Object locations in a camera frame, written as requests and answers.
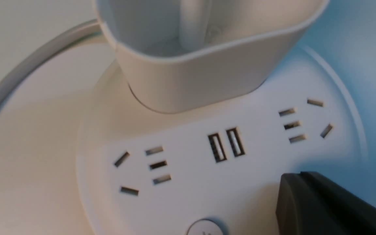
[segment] power button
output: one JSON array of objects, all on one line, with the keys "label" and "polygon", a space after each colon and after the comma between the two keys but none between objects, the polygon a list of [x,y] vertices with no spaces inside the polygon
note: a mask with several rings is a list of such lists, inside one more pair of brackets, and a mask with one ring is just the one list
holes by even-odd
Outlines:
[{"label": "power button", "polygon": [[198,220],[190,226],[187,235],[223,235],[223,231],[211,220]]}]

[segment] white power strip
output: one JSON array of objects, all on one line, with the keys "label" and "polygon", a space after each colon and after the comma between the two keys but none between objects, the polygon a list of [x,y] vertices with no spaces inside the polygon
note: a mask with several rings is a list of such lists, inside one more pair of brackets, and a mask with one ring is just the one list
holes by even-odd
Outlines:
[{"label": "white power strip", "polygon": [[178,114],[140,104],[113,63],[79,132],[77,177],[97,235],[277,234],[283,173],[366,160],[355,105],[328,64],[294,49],[256,91]]}]

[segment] white container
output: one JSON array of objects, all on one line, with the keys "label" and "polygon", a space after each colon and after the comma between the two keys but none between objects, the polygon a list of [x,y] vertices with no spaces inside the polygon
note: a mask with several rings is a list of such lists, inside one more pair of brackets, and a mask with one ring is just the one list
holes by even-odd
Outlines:
[{"label": "white container", "polygon": [[206,46],[179,45],[179,0],[94,0],[130,87],[152,110],[178,113],[257,89],[329,0],[215,0]]}]

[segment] usb charging port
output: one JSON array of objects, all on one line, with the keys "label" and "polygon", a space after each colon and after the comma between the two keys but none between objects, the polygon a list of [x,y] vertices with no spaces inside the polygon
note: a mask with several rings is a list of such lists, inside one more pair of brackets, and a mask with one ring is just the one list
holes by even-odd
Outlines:
[{"label": "usb charging port", "polygon": [[213,151],[215,162],[219,163],[227,160],[218,133],[209,135],[209,141],[211,150]]},{"label": "usb charging port", "polygon": [[244,155],[245,152],[237,128],[226,130],[226,132],[228,140],[230,141],[231,150],[233,150],[233,155],[235,157]]}]

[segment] power cord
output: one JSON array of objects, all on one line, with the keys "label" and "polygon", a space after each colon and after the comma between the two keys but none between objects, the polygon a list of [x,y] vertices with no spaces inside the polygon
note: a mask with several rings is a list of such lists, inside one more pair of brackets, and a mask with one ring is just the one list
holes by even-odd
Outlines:
[{"label": "power cord", "polygon": [[97,20],[90,20],[65,31],[34,51],[0,82],[0,105],[40,65],[44,64],[57,53],[67,49],[73,43],[100,31],[101,29]]}]

